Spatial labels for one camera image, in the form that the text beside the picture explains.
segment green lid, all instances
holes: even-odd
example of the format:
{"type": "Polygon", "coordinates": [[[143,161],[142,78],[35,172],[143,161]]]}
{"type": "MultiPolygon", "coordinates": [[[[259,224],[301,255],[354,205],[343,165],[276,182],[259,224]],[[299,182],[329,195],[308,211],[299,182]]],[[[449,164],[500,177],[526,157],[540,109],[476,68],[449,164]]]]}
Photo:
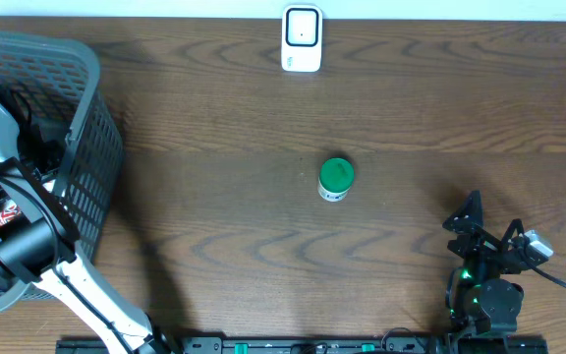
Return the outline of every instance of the green lid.
{"type": "Polygon", "coordinates": [[[353,185],[353,165],[344,158],[330,158],[320,169],[320,184],[331,193],[342,193],[353,185]]]}

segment white label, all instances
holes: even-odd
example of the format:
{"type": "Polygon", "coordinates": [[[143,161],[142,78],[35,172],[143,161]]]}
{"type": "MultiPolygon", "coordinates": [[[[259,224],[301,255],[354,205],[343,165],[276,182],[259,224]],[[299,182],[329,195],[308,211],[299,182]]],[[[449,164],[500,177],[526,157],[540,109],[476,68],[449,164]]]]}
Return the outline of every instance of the white label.
{"type": "Polygon", "coordinates": [[[347,193],[349,193],[350,189],[351,188],[347,189],[344,192],[340,192],[340,193],[329,192],[326,189],[324,189],[324,187],[322,187],[322,184],[320,183],[320,180],[318,179],[318,193],[320,194],[321,197],[323,197],[328,202],[340,202],[340,201],[342,201],[344,199],[344,197],[346,197],[347,193]]]}

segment wooden surface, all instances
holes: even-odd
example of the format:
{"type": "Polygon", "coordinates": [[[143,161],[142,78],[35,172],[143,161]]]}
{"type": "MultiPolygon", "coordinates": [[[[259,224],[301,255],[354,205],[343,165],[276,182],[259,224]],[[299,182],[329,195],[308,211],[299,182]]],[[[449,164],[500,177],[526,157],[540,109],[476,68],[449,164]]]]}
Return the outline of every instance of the wooden surface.
{"type": "MultiPolygon", "coordinates": [[[[127,156],[97,267],[161,325],[227,335],[443,330],[440,227],[472,189],[486,226],[550,238],[566,280],[566,24],[332,21],[322,68],[280,68],[278,21],[0,18],[102,64],[127,156]],[[357,168],[338,204],[320,163],[357,168]]],[[[527,272],[521,333],[566,353],[566,290],[527,272]]],[[[54,301],[0,315],[0,352],[92,336],[54,301]]]]}

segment black square outline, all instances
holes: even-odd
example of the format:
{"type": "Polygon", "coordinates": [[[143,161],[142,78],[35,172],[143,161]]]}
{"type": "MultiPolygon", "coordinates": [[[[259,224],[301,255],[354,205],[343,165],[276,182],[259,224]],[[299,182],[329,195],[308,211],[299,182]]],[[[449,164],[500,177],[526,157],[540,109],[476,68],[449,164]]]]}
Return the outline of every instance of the black square outline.
{"type": "Polygon", "coordinates": [[[291,9],[289,9],[285,13],[285,42],[287,43],[287,45],[289,45],[289,46],[313,47],[316,44],[318,44],[318,36],[320,35],[320,33],[318,33],[319,21],[320,21],[320,15],[318,14],[318,11],[316,11],[315,9],[306,9],[306,8],[291,8],[291,9]],[[290,13],[292,11],[312,11],[312,12],[315,13],[315,42],[314,43],[312,43],[312,44],[292,44],[292,43],[290,43],[290,41],[288,40],[288,35],[290,33],[290,13]]]}

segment laundry basket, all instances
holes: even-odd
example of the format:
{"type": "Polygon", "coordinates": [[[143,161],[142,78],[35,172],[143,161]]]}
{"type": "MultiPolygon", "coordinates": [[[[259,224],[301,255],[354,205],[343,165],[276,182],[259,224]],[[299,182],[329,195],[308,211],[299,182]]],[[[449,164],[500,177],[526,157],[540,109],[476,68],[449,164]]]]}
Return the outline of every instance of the laundry basket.
{"type": "MultiPolygon", "coordinates": [[[[20,93],[45,140],[64,148],[52,194],[78,225],[90,259],[123,159],[98,81],[97,57],[82,43],[0,31],[0,85],[20,93]]],[[[22,297],[46,298],[51,296],[34,287],[22,297]]]]}

